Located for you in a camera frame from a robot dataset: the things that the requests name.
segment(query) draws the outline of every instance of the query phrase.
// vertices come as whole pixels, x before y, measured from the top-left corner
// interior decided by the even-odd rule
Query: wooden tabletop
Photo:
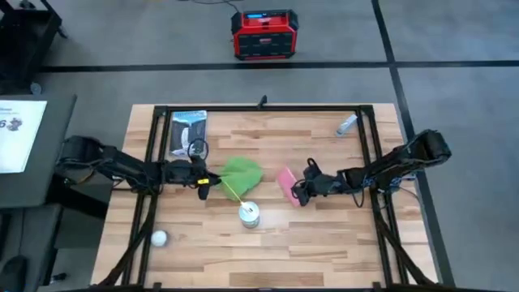
[[[392,104],[373,106],[386,153],[403,144],[397,114]],[[134,105],[131,111],[123,151],[139,159],[144,159],[153,107]],[[168,288],[353,288],[370,287],[373,281],[384,283],[369,195],[362,208],[354,205],[351,195],[317,197],[304,208],[294,208],[275,181],[285,165],[296,178],[302,178],[308,157],[328,174],[363,166],[356,125],[345,137],[335,136],[337,126],[351,114],[209,111],[208,168],[218,173],[229,157],[243,156],[258,162],[264,170],[262,182],[247,195],[247,200],[259,205],[261,223],[252,230],[244,228],[238,218],[239,205],[217,188],[201,201],[196,190],[166,186],[159,197],[155,230],[165,230],[169,243],[151,248],[146,286],[156,281]],[[415,192],[411,182],[402,186]],[[92,283],[102,280],[125,251],[135,200],[136,195],[130,192],[112,194]],[[393,201],[404,248],[435,280],[418,200],[409,192],[399,191]],[[389,250],[397,281],[394,254],[391,247]],[[139,258],[138,251],[132,282]]]

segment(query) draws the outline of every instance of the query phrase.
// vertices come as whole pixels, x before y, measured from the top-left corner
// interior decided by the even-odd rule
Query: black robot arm
[[[392,187],[400,184],[403,176],[442,164],[451,155],[438,131],[425,130],[370,165],[338,170],[335,176],[323,174],[317,163],[308,158],[304,179],[294,184],[292,194],[305,206],[314,196],[354,194],[374,184],[381,191],[391,191]]]
[[[72,136],[63,143],[56,171],[74,181],[71,170],[90,170],[77,183],[95,172],[113,181],[126,179],[131,190],[149,195],[160,191],[164,184],[179,184],[198,188],[199,198],[206,200],[210,186],[220,183],[220,176],[208,171],[200,156],[191,156],[190,160],[144,162],[93,138]]]

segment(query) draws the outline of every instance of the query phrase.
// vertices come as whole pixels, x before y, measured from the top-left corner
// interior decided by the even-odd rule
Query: white ball
[[[163,247],[168,241],[168,234],[165,231],[158,230],[153,232],[152,245],[154,247]]]

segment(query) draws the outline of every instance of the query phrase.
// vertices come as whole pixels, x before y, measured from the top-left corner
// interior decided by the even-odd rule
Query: portable power station
[[[291,9],[236,12],[231,18],[234,56],[240,60],[290,58],[298,39],[298,16]]]

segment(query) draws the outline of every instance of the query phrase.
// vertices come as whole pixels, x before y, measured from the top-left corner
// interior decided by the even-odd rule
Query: gray floor
[[[50,66],[237,62],[229,42],[230,6],[50,2],[71,35],[54,42]],[[399,61],[519,59],[515,0],[380,2]],[[385,60],[369,0],[246,0],[238,6],[295,9],[301,30],[294,61]],[[451,161],[427,175],[457,284],[519,290],[519,195],[513,177],[519,171],[514,151],[519,68],[399,72],[415,129],[442,131],[453,151]],[[56,73],[38,79],[47,94],[78,94],[70,134],[117,146],[135,103],[256,102],[264,94],[272,102],[396,102],[387,69]],[[98,240],[98,227],[88,232]],[[95,241],[78,255],[66,250],[60,265],[72,270],[76,258],[95,255]],[[88,284],[85,270],[91,266],[78,268],[82,280],[60,289]]]

